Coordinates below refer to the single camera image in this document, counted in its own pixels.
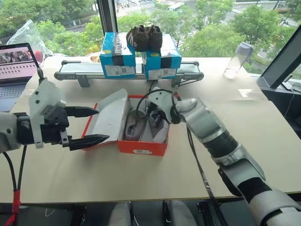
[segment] laptop screen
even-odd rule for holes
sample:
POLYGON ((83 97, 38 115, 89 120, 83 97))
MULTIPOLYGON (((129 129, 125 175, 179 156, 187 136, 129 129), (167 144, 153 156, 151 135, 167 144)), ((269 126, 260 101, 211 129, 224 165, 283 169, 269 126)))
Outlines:
POLYGON ((0 47, 0 83, 28 81, 39 66, 29 44, 0 47))

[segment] red object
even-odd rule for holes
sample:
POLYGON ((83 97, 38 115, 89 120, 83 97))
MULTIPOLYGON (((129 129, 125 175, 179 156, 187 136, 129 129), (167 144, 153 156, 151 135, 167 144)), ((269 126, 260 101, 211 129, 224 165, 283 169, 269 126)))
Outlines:
MULTIPOLYGON (((129 95, 128 98, 138 98, 141 99, 143 96, 141 95, 129 95)), ((82 134, 82 138, 86 135, 86 132, 90 126, 92 115, 89 117, 88 122, 85 126, 85 129, 82 134)), ((158 155, 163 156, 167 149, 167 141, 165 143, 151 143, 151 142, 141 142, 141 141, 127 141, 127 140, 117 140, 117 145, 120 152, 123 153, 136 153, 136 154, 148 154, 148 155, 158 155)), ((91 150, 93 148, 97 148, 103 146, 103 144, 98 144, 93 147, 85 148, 84 151, 91 150)))
POLYGON ((43 61, 43 54, 42 54, 42 52, 39 51, 39 50, 36 50, 36 51, 34 51, 33 54, 34 54, 34 57, 37 59, 37 61, 39 63, 42 63, 42 61, 43 61))
POLYGON ((13 214, 10 216, 10 218, 6 222, 5 226, 9 226, 16 220, 16 213, 19 212, 19 208, 21 205, 20 193, 21 193, 20 190, 17 190, 14 192, 14 201, 13 201, 13 209, 12 209, 13 214))

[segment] brown shoe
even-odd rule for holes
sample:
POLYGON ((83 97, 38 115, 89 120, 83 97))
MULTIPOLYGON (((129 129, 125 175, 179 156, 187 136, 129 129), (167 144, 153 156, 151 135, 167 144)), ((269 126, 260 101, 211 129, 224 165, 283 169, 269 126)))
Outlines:
POLYGON ((160 53, 162 47, 162 32, 158 26, 152 25, 147 27, 146 31, 149 36, 149 46, 148 49, 153 52, 160 53))
POLYGON ((145 52, 149 43, 148 34, 143 25, 132 28, 126 35, 127 44, 137 52, 145 52))

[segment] blue shoe box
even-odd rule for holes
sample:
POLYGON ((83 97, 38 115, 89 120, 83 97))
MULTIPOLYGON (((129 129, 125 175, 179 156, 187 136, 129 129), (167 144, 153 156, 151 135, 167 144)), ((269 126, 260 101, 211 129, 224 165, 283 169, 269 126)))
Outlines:
POLYGON ((127 46, 127 33, 107 32, 100 52, 100 62, 107 79, 135 77, 135 51, 127 46))
POLYGON ((160 53, 143 52, 146 79, 173 79, 181 66, 181 54, 169 34, 163 34, 160 53))

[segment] black cable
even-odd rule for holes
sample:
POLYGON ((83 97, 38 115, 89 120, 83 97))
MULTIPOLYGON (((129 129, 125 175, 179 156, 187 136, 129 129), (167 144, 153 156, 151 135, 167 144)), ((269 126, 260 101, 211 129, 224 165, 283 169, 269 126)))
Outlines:
MULTIPOLYGON (((24 166, 24 161, 25 161, 26 149, 27 149, 27 145, 24 145, 22 158, 21 158, 21 164, 20 164, 20 170, 19 170, 18 184, 16 184, 16 177, 15 177, 15 171, 14 171, 13 163, 12 163, 9 155, 6 152, 3 153, 5 158, 8 161, 8 164, 9 164, 11 177, 12 177, 12 181, 13 181, 13 190, 14 190, 14 192, 21 189, 21 181, 22 181, 22 174, 23 174, 23 166, 24 166)), ((15 213, 15 214, 16 215, 15 215, 15 221, 13 222, 13 226, 18 225, 18 213, 15 213)))
POLYGON ((212 192, 212 190, 211 190, 211 188, 210 188, 210 186, 209 186, 209 183, 208 183, 208 181, 207 181, 207 179, 206 179, 206 176, 205 176, 205 173, 204 173, 204 171, 203 171, 203 168, 202 168, 201 164, 199 163, 198 156, 197 156, 197 153, 196 153, 194 144, 193 144, 191 131, 190 131, 190 129, 188 128, 188 126, 187 126, 186 128, 187 128, 188 141, 189 141, 189 144, 190 144, 192 153, 193 153, 193 155, 194 155, 194 157, 195 157, 195 159, 196 159, 196 162, 197 162, 197 165, 198 165, 199 172, 200 172, 200 174, 201 174, 201 176, 202 176, 203 183, 204 183, 204 185, 205 185, 205 188, 206 188, 206 190, 207 190, 207 193, 208 193, 208 195, 209 195, 209 198, 210 198, 210 200, 211 200, 211 202, 212 202, 213 208, 214 208, 215 211, 216 211, 216 215, 217 215, 217 217, 218 217, 218 219, 219 219, 219 221, 220 221, 220 224, 221 224, 222 226, 228 226, 228 223, 227 223, 226 219, 224 218, 224 216, 223 216, 223 214, 222 214, 222 212, 221 212, 221 210, 220 210, 220 208, 219 208, 219 206, 218 206, 217 200, 215 199, 215 197, 214 197, 214 195, 213 195, 213 192, 212 192))
MULTIPOLYGON (((23 174, 23 166, 24 166, 24 161, 25 161, 26 149, 27 149, 27 145, 24 145, 23 152, 22 152, 22 158, 21 158, 21 164, 20 164, 20 170, 19 170, 17 190, 21 190, 21 181, 22 181, 22 174, 23 174)), ((19 217, 19 214, 16 213, 14 226, 18 226, 18 217, 19 217)))
POLYGON ((151 85, 150 85, 150 88, 149 88, 149 92, 151 92, 151 89, 152 89, 152 86, 155 84, 155 82, 157 82, 158 80, 153 80, 152 82, 151 82, 151 85))
POLYGON ((18 187, 17 187, 17 190, 21 189, 21 180, 22 180, 22 174, 23 174, 23 166, 24 166, 24 160, 25 160, 25 155, 26 155, 26 149, 27 149, 27 145, 24 145, 24 147, 23 147, 23 153, 22 153, 22 158, 21 158, 21 164, 20 164, 20 170, 19 170, 19 178, 18 178, 18 187))
POLYGON ((140 100, 139 100, 139 102, 138 102, 138 104, 137 104, 137 107, 136 107, 136 115, 137 115, 137 117, 138 117, 138 119, 144 119, 144 118, 146 118, 146 117, 139 117, 139 115, 138 115, 138 110, 139 110, 139 107, 140 107, 140 104, 142 103, 142 101, 149 95, 149 94, 152 94, 152 93, 154 93, 154 92, 168 92, 168 93, 173 93, 172 91, 170 91, 170 90, 166 90, 166 89, 155 89, 155 90, 153 90, 153 91, 151 91, 151 92, 148 92, 147 94, 145 94, 140 100))
POLYGON ((9 155, 6 152, 3 152, 3 154, 4 154, 5 158, 8 161, 8 164, 9 164, 11 178, 12 178, 12 181, 13 181, 13 190, 15 192, 17 190, 17 186, 16 186, 16 177, 15 177, 14 166, 13 166, 13 163, 11 162, 11 159, 10 159, 9 155))

